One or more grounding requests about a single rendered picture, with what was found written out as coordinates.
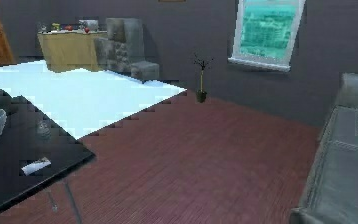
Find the thin house plant in pot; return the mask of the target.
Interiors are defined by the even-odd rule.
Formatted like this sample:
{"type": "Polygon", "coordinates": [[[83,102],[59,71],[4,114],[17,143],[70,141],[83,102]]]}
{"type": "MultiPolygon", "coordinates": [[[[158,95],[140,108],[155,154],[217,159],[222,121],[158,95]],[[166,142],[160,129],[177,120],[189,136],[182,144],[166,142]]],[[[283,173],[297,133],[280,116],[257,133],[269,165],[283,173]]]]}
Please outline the thin house plant in pot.
{"type": "Polygon", "coordinates": [[[204,103],[207,98],[207,92],[204,89],[204,72],[206,69],[210,69],[210,64],[213,62],[213,58],[209,60],[201,59],[197,54],[194,54],[193,64],[200,67],[200,88],[196,92],[197,101],[204,103]]]}

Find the white framed window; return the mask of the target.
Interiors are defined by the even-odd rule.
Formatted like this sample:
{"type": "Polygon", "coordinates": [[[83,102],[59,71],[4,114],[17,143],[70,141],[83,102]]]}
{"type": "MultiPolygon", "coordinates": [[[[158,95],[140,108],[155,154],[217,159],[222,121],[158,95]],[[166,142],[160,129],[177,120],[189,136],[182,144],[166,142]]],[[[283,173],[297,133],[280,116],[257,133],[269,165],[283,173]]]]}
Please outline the white framed window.
{"type": "Polygon", "coordinates": [[[306,0],[238,0],[231,63],[289,72],[306,0]]]}

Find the grey box on cabinet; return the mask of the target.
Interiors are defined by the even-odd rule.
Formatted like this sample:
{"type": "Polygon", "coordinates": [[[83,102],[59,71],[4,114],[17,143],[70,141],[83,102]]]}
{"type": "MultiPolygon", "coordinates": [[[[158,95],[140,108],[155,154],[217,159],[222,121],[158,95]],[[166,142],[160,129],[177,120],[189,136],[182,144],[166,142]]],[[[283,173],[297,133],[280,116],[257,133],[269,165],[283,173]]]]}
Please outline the grey box on cabinet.
{"type": "Polygon", "coordinates": [[[83,28],[88,28],[90,31],[98,31],[99,30],[99,22],[97,20],[80,20],[79,24],[83,28]]]}

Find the tan wooden cabinet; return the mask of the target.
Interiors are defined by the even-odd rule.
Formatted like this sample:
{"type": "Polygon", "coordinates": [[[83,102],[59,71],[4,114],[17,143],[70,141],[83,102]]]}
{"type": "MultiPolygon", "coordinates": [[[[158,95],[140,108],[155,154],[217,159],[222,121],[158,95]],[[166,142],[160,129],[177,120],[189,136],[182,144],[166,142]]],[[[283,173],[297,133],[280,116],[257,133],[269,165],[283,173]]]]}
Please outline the tan wooden cabinet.
{"type": "Polygon", "coordinates": [[[61,73],[75,69],[100,71],[94,40],[105,37],[105,31],[38,33],[44,60],[50,71],[61,73]]]}

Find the small clear glass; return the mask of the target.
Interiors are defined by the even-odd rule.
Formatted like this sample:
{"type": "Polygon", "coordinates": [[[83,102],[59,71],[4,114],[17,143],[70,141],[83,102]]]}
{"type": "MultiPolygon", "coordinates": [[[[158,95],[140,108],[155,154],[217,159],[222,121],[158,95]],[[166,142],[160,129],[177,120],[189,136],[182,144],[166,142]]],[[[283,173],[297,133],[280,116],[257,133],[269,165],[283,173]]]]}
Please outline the small clear glass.
{"type": "Polygon", "coordinates": [[[45,121],[39,121],[38,125],[37,125],[37,135],[40,138],[43,139],[49,139],[51,136],[51,131],[49,126],[47,125],[47,123],[45,121]]]}

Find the black table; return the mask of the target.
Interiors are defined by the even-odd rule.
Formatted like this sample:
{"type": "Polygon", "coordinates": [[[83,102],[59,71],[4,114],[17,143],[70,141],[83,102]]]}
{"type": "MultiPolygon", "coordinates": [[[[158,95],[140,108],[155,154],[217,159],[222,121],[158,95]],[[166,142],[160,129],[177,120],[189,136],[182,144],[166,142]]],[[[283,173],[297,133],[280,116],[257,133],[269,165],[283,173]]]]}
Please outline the black table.
{"type": "Polygon", "coordinates": [[[65,178],[95,154],[22,96],[0,89],[0,109],[8,113],[0,135],[0,213],[65,178]],[[37,135],[39,121],[49,139],[37,135]]]}

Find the grey sofa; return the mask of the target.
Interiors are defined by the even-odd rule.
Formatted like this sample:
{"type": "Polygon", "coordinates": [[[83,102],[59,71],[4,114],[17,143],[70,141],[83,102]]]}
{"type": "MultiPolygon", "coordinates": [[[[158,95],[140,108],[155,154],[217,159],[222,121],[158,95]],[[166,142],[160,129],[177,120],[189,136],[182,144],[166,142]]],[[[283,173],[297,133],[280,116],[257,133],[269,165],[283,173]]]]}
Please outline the grey sofa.
{"type": "Polygon", "coordinates": [[[358,224],[358,74],[344,73],[288,224],[358,224]]]}

